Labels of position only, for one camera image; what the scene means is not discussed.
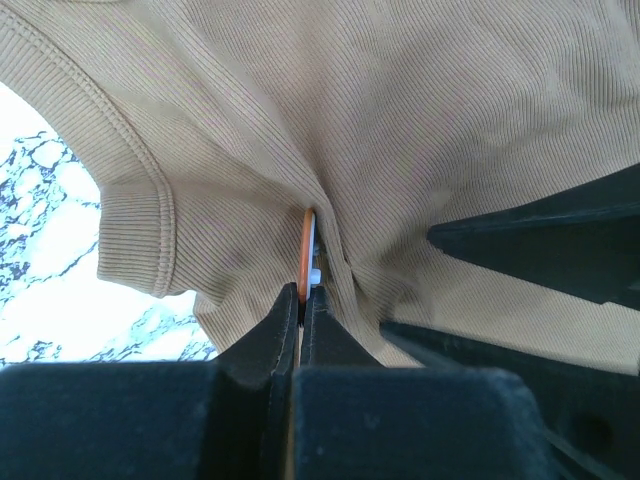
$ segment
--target ribbed fabric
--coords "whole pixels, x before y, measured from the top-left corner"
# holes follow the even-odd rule
[[[0,0],[0,81],[102,192],[99,275],[194,289],[221,349],[293,281],[313,207],[338,318],[635,372],[640,315],[446,258],[430,225],[640,154],[636,0]]]

